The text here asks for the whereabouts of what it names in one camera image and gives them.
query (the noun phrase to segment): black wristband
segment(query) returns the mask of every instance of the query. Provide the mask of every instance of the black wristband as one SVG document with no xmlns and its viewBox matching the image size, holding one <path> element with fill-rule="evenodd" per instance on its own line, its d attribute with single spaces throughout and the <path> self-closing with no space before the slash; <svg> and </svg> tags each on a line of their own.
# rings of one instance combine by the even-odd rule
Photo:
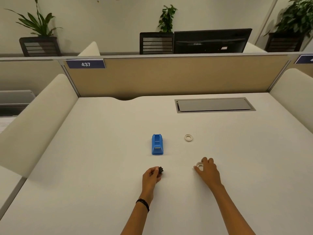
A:
<svg viewBox="0 0 313 235">
<path fill-rule="evenodd" d="M 149 205 L 148 205 L 148 203 L 147 203 L 144 199 L 139 199 L 139 200 L 136 201 L 136 203 L 137 203 L 137 202 L 143 203 L 143 204 L 147 207 L 147 210 L 148 210 L 148 213 L 149 213 L 149 211 L 150 211 Z"/>
</svg>

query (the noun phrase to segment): monitor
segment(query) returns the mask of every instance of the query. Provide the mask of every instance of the monitor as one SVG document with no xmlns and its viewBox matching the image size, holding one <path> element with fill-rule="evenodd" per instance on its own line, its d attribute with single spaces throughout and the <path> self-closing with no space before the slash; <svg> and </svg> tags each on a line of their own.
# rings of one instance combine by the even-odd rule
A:
<svg viewBox="0 0 313 235">
<path fill-rule="evenodd" d="M 174 54 L 242 53 L 252 29 L 174 32 Z"/>
</svg>

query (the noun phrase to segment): desk number label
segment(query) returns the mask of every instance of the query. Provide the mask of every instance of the desk number label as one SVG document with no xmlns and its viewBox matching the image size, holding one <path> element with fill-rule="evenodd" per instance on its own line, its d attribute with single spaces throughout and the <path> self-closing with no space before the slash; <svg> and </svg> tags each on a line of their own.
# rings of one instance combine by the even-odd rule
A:
<svg viewBox="0 0 313 235">
<path fill-rule="evenodd" d="M 313 55 L 301 55 L 295 63 L 313 63 Z"/>
<path fill-rule="evenodd" d="M 66 60 L 69 68 L 105 68 L 103 59 L 71 59 Z"/>
</svg>

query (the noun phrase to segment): green plant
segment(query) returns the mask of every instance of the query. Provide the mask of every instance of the green plant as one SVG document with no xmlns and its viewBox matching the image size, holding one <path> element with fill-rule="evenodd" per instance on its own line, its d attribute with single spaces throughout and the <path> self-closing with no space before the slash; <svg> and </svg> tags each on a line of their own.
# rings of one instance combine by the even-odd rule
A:
<svg viewBox="0 0 313 235">
<path fill-rule="evenodd" d="M 165 8 L 162 9 L 162 15 L 160 16 L 159 25 L 161 26 L 160 32 L 172 32 L 173 28 L 173 16 L 177 9 L 171 5 L 171 7 L 164 6 Z"/>
<path fill-rule="evenodd" d="M 293 32 L 310 37 L 313 30 L 313 0 L 290 0 L 276 25 L 276 32 Z"/>
<path fill-rule="evenodd" d="M 29 19 L 27 19 L 25 16 L 18 14 L 17 12 L 13 11 L 14 13 L 16 13 L 22 17 L 22 18 L 19 18 L 19 21 L 21 23 L 20 22 L 16 22 L 16 23 L 35 31 L 35 32 L 31 32 L 31 34 L 36 34 L 38 36 L 52 36 L 53 31 L 55 29 L 61 28 L 61 27 L 55 27 L 55 28 L 49 30 L 48 24 L 49 24 L 50 20 L 52 18 L 54 18 L 54 16 L 52 15 L 52 13 L 49 13 L 46 16 L 46 18 L 44 18 L 38 10 L 38 0 L 35 0 L 35 2 L 36 2 L 38 20 L 36 20 L 36 18 L 32 14 L 30 14 L 29 12 L 27 13 Z"/>
</svg>

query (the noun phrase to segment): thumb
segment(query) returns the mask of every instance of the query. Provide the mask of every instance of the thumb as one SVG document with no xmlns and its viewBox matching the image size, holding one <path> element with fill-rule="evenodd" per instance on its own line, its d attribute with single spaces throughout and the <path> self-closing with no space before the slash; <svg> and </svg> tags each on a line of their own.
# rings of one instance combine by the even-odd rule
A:
<svg viewBox="0 0 313 235">
<path fill-rule="evenodd" d="M 155 170 L 154 170 L 154 172 L 153 172 L 153 178 L 154 179 L 156 179 L 157 178 L 157 176 L 158 176 L 158 174 L 159 174 L 159 168 L 157 167 L 157 168 L 155 168 Z"/>
<path fill-rule="evenodd" d="M 201 176 L 202 171 L 197 166 L 194 166 L 194 170 Z"/>
</svg>

